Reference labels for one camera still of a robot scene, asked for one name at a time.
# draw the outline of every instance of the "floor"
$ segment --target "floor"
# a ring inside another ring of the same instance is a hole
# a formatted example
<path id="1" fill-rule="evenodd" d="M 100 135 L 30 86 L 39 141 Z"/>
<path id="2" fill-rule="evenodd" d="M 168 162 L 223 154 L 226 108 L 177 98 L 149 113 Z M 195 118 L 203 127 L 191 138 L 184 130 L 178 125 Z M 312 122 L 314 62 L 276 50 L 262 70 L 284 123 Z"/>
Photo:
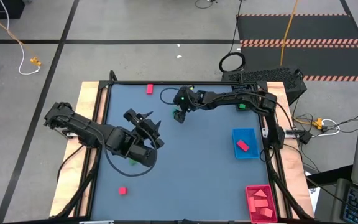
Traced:
<path id="1" fill-rule="evenodd" d="M 220 80 L 218 62 L 230 48 L 223 40 L 232 37 L 239 4 L 226 0 L 209 9 L 197 9 L 193 0 L 79 0 L 68 40 L 122 41 L 65 44 L 61 49 L 54 40 L 61 39 L 76 1 L 33 0 L 21 19 L 11 21 L 11 31 L 20 39 L 50 40 L 49 44 L 30 46 L 44 64 L 39 73 L 18 74 L 19 46 L 0 44 L 0 220 L 5 222 L 48 218 L 66 145 L 64 138 L 42 126 L 42 117 L 54 102 L 67 101 L 75 106 L 81 82 L 105 80 L 110 69 L 120 80 Z M 241 13 L 291 13 L 294 2 L 247 0 Z M 346 2 L 358 25 L 358 1 Z M 199 4 L 204 6 L 205 2 L 200 0 Z M 301 0 L 298 12 L 344 10 L 340 0 Z M 7 39 L 0 28 L 0 40 Z M 61 55 L 55 54 L 57 49 L 62 50 Z M 51 67 L 57 58 L 57 66 Z M 29 54 L 23 66 L 26 72 L 34 69 L 28 59 Z M 234 59 L 224 66 L 235 67 L 237 63 Z M 306 86 L 308 91 L 301 97 L 296 114 L 311 113 L 338 122 L 358 115 L 358 82 L 306 82 Z M 39 110 L 40 119 L 34 116 Z M 35 132 L 28 132 L 29 126 L 34 126 Z M 343 126 L 345 130 L 354 128 L 357 123 Z M 354 157 L 356 137 L 357 133 L 341 133 L 312 139 L 304 152 L 320 170 L 348 165 Z M 28 145 L 26 155 L 22 148 Z M 24 166 L 12 176 L 20 153 Z"/>

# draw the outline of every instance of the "gray table surface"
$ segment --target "gray table surface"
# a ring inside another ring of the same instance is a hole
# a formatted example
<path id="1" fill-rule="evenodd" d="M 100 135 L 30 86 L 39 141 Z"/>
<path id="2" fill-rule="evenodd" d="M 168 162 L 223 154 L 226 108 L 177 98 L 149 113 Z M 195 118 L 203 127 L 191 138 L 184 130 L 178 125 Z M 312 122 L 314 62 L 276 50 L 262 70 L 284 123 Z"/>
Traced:
<path id="1" fill-rule="evenodd" d="M 162 121 L 160 134 L 165 142 L 158 150 L 154 169 L 142 177 L 124 177 L 113 170 L 104 154 L 96 183 L 92 220 L 249 220 L 245 188 L 268 184 L 266 165 L 259 159 L 234 157 L 232 129 L 260 129 L 258 116 L 251 111 L 236 111 L 235 106 L 188 113 L 183 124 L 173 119 L 174 105 L 159 99 L 166 87 L 154 85 L 146 95 L 145 85 L 114 85 L 107 123 L 133 129 L 123 114 L 154 111 L 155 123 Z M 230 86 L 196 86 L 195 90 L 228 92 Z M 172 101 L 175 90 L 163 93 Z M 255 132 L 259 151 L 260 131 Z M 129 164 L 128 159 L 113 157 L 115 165 L 134 174 L 146 167 Z M 127 195 L 119 195 L 127 187 Z"/>

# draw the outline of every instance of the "wooden table frame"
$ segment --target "wooden table frame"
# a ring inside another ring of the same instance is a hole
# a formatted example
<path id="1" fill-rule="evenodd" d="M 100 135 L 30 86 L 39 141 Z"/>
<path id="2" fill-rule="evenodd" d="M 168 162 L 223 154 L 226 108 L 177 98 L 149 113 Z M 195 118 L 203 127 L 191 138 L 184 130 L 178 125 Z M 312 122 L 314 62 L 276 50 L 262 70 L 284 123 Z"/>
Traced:
<path id="1" fill-rule="evenodd" d="M 125 84 L 176 84 L 176 85 L 205 85 L 207 82 L 117 82 Z M 208 82 L 214 83 L 213 85 L 234 85 L 238 83 L 227 83 L 227 82 Z M 290 116 L 290 109 L 285 94 L 285 89 L 282 82 L 267 82 L 268 91 L 277 96 L 278 102 L 284 107 L 285 112 Z M 92 119 L 98 123 L 104 123 L 106 119 L 106 111 L 108 109 L 108 102 L 111 85 L 109 81 L 100 82 L 83 82 L 80 90 L 80 95 L 76 104 L 76 113 L 82 116 Z M 279 107 L 276 109 L 276 116 L 278 124 L 283 129 L 290 129 L 291 125 L 284 111 Z M 293 146 L 298 149 L 296 139 L 286 139 L 285 144 Z M 68 140 L 64 158 L 67 158 L 73 153 L 80 144 L 77 138 Z M 55 197 L 53 199 L 52 208 L 50 215 L 56 215 L 60 212 L 64 206 L 71 199 L 72 195 L 76 192 L 80 182 L 85 178 L 86 174 L 91 169 L 95 157 L 97 156 L 96 149 L 83 149 L 76 156 L 72 157 L 64 166 L 60 173 L 60 178 L 57 184 Z M 314 216 L 313 207 L 309 196 L 309 190 L 307 187 L 305 172 L 303 170 L 303 164 L 301 161 L 300 153 L 296 152 L 293 148 L 284 146 L 280 150 L 277 157 L 281 157 L 281 160 L 272 159 L 275 170 L 280 174 L 281 171 L 285 174 L 285 182 L 288 190 L 291 192 L 295 200 L 302 206 L 305 212 L 311 217 Z M 287 217 L 286 205 L 284 203 L 283 195 L 279 188 L 276 186 L 273 188 L 276 195 L 276 205 L 278 205 L 278 211 L 282 218 Z M 76 208 L 72 211 L 70 216 L 90 216 L 91 213 L 91 201 L 94 193 L 94 183 L 91 183 L 85 190 L 80 202 Z"/>

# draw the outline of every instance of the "blue bin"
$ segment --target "blue bin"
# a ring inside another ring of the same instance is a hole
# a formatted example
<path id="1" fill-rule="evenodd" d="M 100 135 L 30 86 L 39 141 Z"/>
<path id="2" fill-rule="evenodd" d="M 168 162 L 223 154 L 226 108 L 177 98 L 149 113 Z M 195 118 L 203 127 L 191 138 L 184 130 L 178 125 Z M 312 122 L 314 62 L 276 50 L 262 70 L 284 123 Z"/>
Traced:
<path id="1" fill-rule="evenodd" d="M 259 158 L 258 144 L 255 136 L 255 130 L 253 128 L 237 128 L 233 129 L 233 145 L 234 155 L 237 159 L 255 159 Z M 244 152 L 237 142 L 242 140 L 249 146 L 249 149 Z"/>

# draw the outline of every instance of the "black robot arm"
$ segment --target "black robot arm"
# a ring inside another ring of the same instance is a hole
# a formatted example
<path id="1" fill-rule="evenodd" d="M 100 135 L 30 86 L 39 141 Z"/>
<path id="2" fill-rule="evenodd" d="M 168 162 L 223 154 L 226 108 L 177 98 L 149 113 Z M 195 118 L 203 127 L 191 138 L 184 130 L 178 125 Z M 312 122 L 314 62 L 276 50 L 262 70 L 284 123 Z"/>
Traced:
<path id="1" fill-rule="evenodd" d="M 156 160 L 156 151 L 144 145 L 146 139 L 155 142 L 154 148 L 164 145 L 159 139 L 160 122 L 154 124 L 147 119 L 152 112 L 136 114 L 132 109 L 125 112 L 124 117 L 135 128 L 129 131 L 123 127 L 102 125 L 75 113 L 69 103 L 55 103 L 45 116 L 45 126 L 67 128 L 78 135 L 80 143 L 86 147 L 105 146 L 113 155 L 131 158 L 144 166 L 150 167 Z"/>
<path id="2" fill-rule="evenodd" d="M 186 118 L 186 113 L 201 110 L 215 109 L 221 105 L 237 105 L 244 104 L 246 108 L 250 108 L 257 114 L 265 117 L 268 127 L 268 135 L 264 139 L 268 146 L 276 149 L 281 149 L 284 144 L 285 133 L 281 128 L 275 117 L 275 109 L 277 97 L 271 93 L 264 91 L 254 92 L 251 90 L 244 90 L 231 93 L 215 93 L 212 91 L 198 90 L 193 92 L 191 86 L 183 86 L 176 93 L 173 103 L 178 105 L 181 110 L 175 110 L 174 118 L 179 123 L 183 123 Z"/>

